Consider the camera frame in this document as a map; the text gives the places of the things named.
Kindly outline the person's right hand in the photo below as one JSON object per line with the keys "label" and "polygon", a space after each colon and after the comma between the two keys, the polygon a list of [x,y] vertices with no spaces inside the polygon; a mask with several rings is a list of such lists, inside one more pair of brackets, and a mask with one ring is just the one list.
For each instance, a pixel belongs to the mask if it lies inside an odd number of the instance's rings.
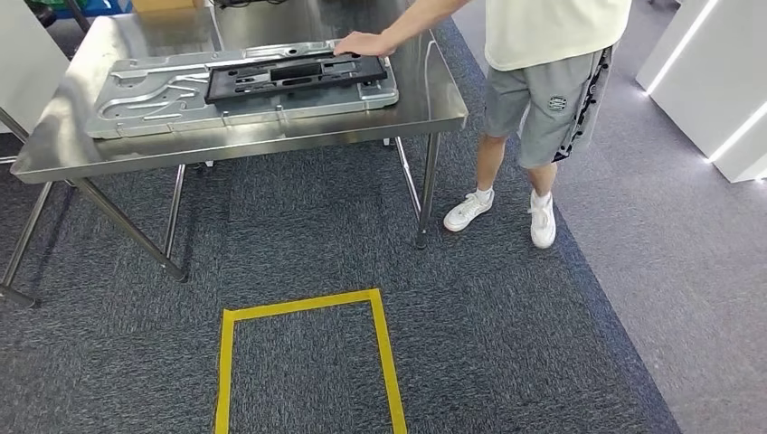
{"label": "person's right hand", "polygon": [[335,44],[334,55],[382,57],[392,54],[398,45],[399,42],[388,34],[352,32]]}

